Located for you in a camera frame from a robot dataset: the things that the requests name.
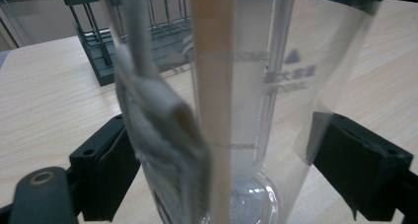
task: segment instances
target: bolt hole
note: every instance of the bolt hole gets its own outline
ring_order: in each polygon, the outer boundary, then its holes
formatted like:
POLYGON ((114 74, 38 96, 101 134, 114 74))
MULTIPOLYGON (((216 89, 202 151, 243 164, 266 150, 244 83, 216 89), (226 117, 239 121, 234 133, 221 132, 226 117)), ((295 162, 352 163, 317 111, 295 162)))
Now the bolt hole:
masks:
POLYGON ((33 186, 39 186, 39 185, 45 184, 52 179, 53 175, 54 175, 53 172, 42 172, 42 173, 36 174, 31 178, 30 183, 33 186))
POLYGON ((92 155, 92 154, 94 154, 94 153, 95 153, 95 150, 93 150, 93 149, 88 149, 88 150, 84 151, 83 155, 85 155, 85 156, 90 156, 90 155, 92 155))
POLYGON ((391 149, 386 150, 386 152, 390 155, 396 155, 397 154, 397 152, 395 150, 391 150, 391 149))

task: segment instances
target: metal rod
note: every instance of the metal rod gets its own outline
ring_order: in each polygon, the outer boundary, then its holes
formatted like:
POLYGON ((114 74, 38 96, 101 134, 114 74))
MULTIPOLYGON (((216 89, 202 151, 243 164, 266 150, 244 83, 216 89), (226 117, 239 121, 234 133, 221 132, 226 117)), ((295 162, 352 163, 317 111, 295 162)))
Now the metal rod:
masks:
POLYGON ((178 9, 180 11, 180 17, 182 17, 181 1, 180 0, 178 0, 178 9))
POLYGON ((123 42, 126 42, 125 40, 126 32, 125 32, 125 29, 123 28, 122 15, 120 14, 119 6, 116 6, 116 10, 117 10, 117 17, 119 19, 120 30, 122 31, 122 36, 120 36, 120 38, 123 38, 123 42))
POLYGON ((148 11, 148 18, 150 19, 150 31, 151 31, 151 37, 154 39, 154 29, 153 29, 153 23, 152 23, 152 19, 151 19, 151 11, 150 11, 150 5, 147 5, 147 11, 148 11))
POLYGON ((171 28, 171 23, 170 23, 169 1, 168 0, 164 0, 164 6, 166 7, 166 18, 167 18, 167 23, 169 24, 169 34, 171 34, 172 33, 172 28, 171 28))
POLYGON ((150 0, 150 5, 151 5, 151 13, 153 15, 153 26, 156 25, 156 16, 154 14, 154 5, 153 5, 153 0, 150 0))
POLYGON ((90 6, 89 3, 86 4, 86 5, 87 5, 87 9, 89 10, 89 13, 91 15, 91 18, 92 18, 92 21, 93 21, 93 24, 94 24, 94 30, 96 31, 96 35, 98 36, 99 43, 101 44, 101 51, 102 51, 102 55, 104 56, 104 63, 105 63, 105 65, 110 66, 110 65, 112 65, 110 55, 108 54, 107 48, 106 48, 106 46, 105 46, 105 44, 102 40, 101 32, 100 32, 100 29, 98 27, 98 24, 96 23, 95 16, 93 15, 92 7, 90 6))
POLYGON ((185 5, 185 0, 183 0, 183 9, 184 9, 184 26, 187 29, 187 7, 185 5))
POLYGON ((79 27, 79 29, 81 31, 83 31, 83 28, 81 27, 80 21, 77 17, 76 11, 74 10, 74 7, 71 6, 71 5, 69 7, 70 7, 70 10, 71 10, 71 13, 73 14, 74 20, 76 21, 77 26, 79 27))
POLYGON ((90 14, 89 10, 87 9, 86 4, 83 4, 83 7, 84 7, 84 11, 86 11, 87 18, 89 19, 90 27, 93 29, 94 26, 93 26, 93 22, 92 22, 92 17, 90 16, 91 14, 90 14))

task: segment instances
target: light wood surface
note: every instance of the light wood surface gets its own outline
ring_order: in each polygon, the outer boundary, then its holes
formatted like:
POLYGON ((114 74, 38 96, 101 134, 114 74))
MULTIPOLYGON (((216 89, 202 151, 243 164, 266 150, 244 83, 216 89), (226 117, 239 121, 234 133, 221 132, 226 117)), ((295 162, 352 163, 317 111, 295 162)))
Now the light wood surface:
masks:
MULTIPOLYGON (((418 4, 383 1, 337 112, 417 156, 417 62, 418 4)), ((69 154, 118 113, 114 85, 99 86, 76 37, 13 50, 0 69, 0 206, 12 201, 24 175, 68 168, 69 154)), ((418 173, 415 161, 411 170, 418 173)), ((400 221, 396 213, 392 223, 400 221)), ((161 223, 142 171, 114 223, 161 223)), ((289 223, 368 222, 361 215, 355 222, 312 168, 289 223)))

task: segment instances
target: glass cylinder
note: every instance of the glass cylinder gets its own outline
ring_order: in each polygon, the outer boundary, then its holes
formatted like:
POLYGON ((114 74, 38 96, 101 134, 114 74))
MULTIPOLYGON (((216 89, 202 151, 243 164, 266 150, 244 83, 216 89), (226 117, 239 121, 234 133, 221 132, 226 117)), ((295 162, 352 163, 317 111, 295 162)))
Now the glass cylinder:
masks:
POLYGON ((165 223, 286 223, 380 1, 104 0, 165 223))

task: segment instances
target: wooden stick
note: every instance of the wooden stick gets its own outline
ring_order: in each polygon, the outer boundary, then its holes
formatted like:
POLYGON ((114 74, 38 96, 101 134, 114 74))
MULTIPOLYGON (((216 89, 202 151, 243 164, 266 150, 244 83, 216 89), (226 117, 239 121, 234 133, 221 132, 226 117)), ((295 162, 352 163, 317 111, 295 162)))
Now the wooden stick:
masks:
POLYGON ((229 223, 235 0, 190 0, 200 126, 213 160, 211 223, 229 223))

